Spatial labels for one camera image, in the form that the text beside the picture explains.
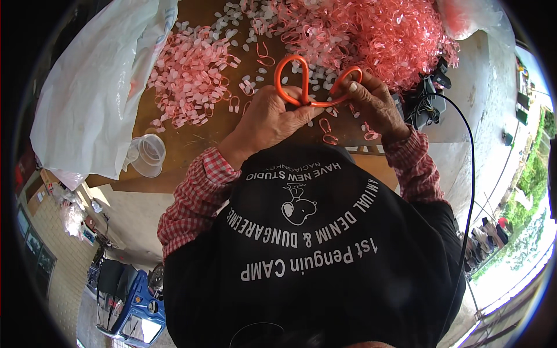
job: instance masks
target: wrinkled hand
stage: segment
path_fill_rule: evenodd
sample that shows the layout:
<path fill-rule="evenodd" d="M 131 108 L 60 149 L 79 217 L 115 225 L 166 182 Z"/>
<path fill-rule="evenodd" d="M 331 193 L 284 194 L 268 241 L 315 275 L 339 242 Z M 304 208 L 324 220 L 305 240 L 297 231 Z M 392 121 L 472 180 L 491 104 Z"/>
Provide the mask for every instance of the wrinkled hand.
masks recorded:
<path fill-rule="evenodd" d="M 407 139 L 410 130 L 404 124 L 387 85 L 380 79 L 363 72 L 361 83 L 352 72 L 341 84 L 341 89 L 349 95 L 348 101 L 360 112 L 370 128 L 381 134 L 383 144 Z"/>
<path fill-rule="evenodd" d="M 302 94 L 299 87 L 283 86 L 282 89 L 295 99 Z M 322 107 L 313 106 L 286 111 L 285 101 L 275 87 L 262 87 L 253 96 L 236 129 L 222 141 L 218 150 L 238 170 L 249 156 L 280 143 L 323 111 Z"/>

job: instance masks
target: clear plastic cup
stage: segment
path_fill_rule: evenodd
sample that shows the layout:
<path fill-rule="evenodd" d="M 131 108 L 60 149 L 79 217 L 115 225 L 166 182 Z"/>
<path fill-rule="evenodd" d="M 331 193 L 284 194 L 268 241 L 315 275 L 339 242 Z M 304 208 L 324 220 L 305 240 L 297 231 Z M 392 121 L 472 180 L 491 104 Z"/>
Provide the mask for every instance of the clear plastic cup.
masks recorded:
<path fill-rule="evenodd" d="M 145 134 L 131 140 L 130 147 L 137 148 L 139 156 L 131 165 L 139 174 L 147 178 L 155 178 L 163 170 L 164 158 L 167 154 L 164 143 L 155 134 Z"/>

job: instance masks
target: glass window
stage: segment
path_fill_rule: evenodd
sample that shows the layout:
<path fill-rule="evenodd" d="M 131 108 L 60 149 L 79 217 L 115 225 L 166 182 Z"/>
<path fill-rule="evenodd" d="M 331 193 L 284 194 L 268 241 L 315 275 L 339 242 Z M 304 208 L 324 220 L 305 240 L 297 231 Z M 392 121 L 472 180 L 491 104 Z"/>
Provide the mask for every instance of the glass window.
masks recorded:
<path fill-rule="evenodd" d="M 99 326 L 112 331 L 123 309 L 124 303 L 122 300 L 102 291 L 98 292 L 97 323 Z"/>
<path fill-rule="evenodd" d="M 38 257 L 38 265 L 43 271 L 50 274 L 52 265 L 54 265 L 54 257 L 50 255 L 50 252 L 48 252 L 46 248 L 41 250 L 41 254 Z"/>
<path fill-rule="evenodd" d="M 160 329 L 161 326 L 159 324 L 131 314 L 120 333 L 145 343 L 151 343 Z"/>
<path fill-rule="evenodd" d="M 18 207 L 17 222 L 19 232 L 24 238 L 23 256 L 29 267 L 29 272 L 32 277 L 35 277 L 40 294 L 48 299 L 48 284 L 56 263 L 56 257 L 42 243 L 21 206 Z"/>
<path fill-rule="evenodd" d="M 21 208 L 17 211 L 17 224 L 19 232 L 21 232 L 21 235 L 25 238 L 27 230 L 29 229 L 29 220 L 27 220 L 27 217 Z"/>

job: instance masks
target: plastic bag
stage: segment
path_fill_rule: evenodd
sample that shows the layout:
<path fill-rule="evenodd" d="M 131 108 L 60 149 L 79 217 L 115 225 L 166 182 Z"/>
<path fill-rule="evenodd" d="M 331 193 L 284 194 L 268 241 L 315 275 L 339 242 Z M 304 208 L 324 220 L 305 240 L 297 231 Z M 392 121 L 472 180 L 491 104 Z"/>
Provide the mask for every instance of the plastic bag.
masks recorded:
<path fill-rule="evenodd" d="M 76 203 L 82 211 L 85 211 L 85 206 L 79 195 L 70 191 L 69 188 L 63 189 L 58 183 L 52 183 L 52 195 L 58 204 L 62 204 L 64 201 Z"/>
<path fill-rule="evenodd" d="M 61 169 L 51 169 L 50 171 L 58 178 L 58 180 L 62 182 L 62 184 L 72 191 L 75 191 L 75 189 L 88 177 L 88 175 L 72 173 L 71 171 Z"/>
<path fill-rule="evenodd" d="M 114 0 L 83 27 L 39 97 L 31 144 L 45 168 L 118 179 L 139 99 L 177 15 L 177 0 Z"/>
<path fill-rule="evenodd" d="M 497 0 L 437 0 L 443 27 L 451 38 L 464 40 L 483 30 L 514 51 L 515 34 Z"/>
<path fill-rule="evenodd" d="M 93 207 L 93 210 L 95 211 L 95 213 L 98 214 L 98 213 L 102 212 L 102 206 L 96 200 L 94 200 L 94 199 L 91 200 L 91 206 Z"/>
<path fill-rule="evenodd" d="M 81 211 L 76 203 L 63 204 L 62 208 L 60 208 L 60 219 L 62 220 L 64 231 L 70 236 L 79 238 L 80 241 L 83 240 L 81 223 L 85 217 L 85 213 Z"/>

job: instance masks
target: person in red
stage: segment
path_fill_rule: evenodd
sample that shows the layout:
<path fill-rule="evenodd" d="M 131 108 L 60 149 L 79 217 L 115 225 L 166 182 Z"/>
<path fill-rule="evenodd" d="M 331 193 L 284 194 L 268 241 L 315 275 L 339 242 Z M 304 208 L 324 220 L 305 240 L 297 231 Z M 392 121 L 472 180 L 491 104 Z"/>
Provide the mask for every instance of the person in red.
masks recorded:
<path fill-rule="evenodd" d="M 286 111 L 273 86 L 259 89 L 160 218 L 178 347 L 435 346 L 447 332 L 465 283 L 427 136 L 377 78 L 343 88 L 382 135 L 400 196 L 344 148 L 283 141 L 323 109 Z"/>
<path fill-rule="evenodd" d="M 505 228 L 505 225 L 509 223 L 509 220 L 507 220 L 506 218 L 502 217 L 499 218 L 499 225 L 501 225 L 502 228 Z"/>

